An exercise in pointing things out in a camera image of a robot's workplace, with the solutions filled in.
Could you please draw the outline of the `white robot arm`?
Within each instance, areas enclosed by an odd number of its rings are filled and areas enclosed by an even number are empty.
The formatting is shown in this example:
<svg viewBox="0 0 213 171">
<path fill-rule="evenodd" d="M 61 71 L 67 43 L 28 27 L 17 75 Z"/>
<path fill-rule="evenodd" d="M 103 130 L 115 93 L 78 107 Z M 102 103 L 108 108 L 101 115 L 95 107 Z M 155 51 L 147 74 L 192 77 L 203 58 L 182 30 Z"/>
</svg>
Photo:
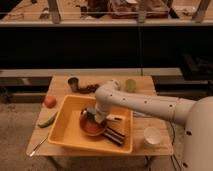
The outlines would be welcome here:
<svg viewBox="0 0 213 171">
<path fill-rule="evenodd" d="M 113 106 L 145 113 L 185 128 L 181 171 L 213 171 L 213 96 L 198 101 L 177 97 L 127 93 L 117 80 L 95 92 L 96 121 L 102 122 Z"/>
</svg>

